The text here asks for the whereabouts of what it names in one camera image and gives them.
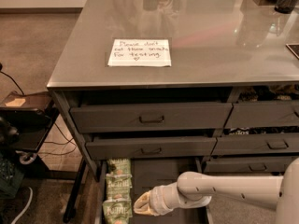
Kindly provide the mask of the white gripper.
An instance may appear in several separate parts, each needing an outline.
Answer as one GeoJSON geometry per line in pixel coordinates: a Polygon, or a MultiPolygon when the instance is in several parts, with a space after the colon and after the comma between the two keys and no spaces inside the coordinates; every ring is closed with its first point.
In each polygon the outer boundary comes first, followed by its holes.
{"type": "Polygon", "coordinates": [[[143,193],[134,203],[134,212],[145,216],[164,216],[177,208],[207,206],[211,199],[210,195],[200,193],[196,186],[180,187],[176,182],[143,193]]]}

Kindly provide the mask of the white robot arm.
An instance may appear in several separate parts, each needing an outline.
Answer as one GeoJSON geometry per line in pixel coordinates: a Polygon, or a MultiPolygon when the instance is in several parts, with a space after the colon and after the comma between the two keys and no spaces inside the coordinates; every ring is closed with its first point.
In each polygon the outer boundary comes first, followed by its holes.
{"type": "Polygon", "coordinates": [[[299,224],[299,159],[295,159],[282,176],[214,176],[185,172],[176,182],[143,193],[134,203],[134,212],[164,216],[177,208],[206,206],[215,195],[273,209],[275,224],[299,224]]]}

